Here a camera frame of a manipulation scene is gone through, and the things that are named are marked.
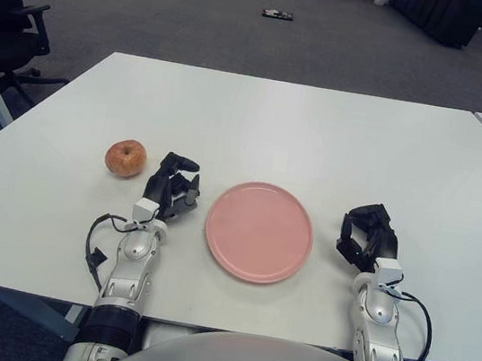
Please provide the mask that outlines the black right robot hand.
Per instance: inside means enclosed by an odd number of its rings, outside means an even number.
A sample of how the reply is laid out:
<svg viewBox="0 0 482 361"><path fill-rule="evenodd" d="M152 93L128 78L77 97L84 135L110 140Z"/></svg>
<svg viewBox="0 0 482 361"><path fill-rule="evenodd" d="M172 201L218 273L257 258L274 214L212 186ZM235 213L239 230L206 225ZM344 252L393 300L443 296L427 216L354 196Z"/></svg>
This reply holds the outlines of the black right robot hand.
<svg viewBox="0 0 482 361"><path fill-rule="evenodd" d="M366 234L363 248L352 238L353 226ZM376 259L398 257L398 237L383 204L355 207L346 213L336 245L346 261L364 273L374 272Z"/></svg>

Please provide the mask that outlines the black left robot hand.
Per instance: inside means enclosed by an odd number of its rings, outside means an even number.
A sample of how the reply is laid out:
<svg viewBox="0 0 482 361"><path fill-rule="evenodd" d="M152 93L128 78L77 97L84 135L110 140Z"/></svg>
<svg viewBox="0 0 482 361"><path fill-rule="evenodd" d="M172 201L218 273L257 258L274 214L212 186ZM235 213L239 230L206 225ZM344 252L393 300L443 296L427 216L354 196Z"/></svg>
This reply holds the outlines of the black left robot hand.
<svg viewBox="0 0 482 361"><path fill-rule="evenodd" d="M194 210L200 196L199 171L196 162L169 152L146 183L135 222L146 224L154 219L166 222Z"/></svg>

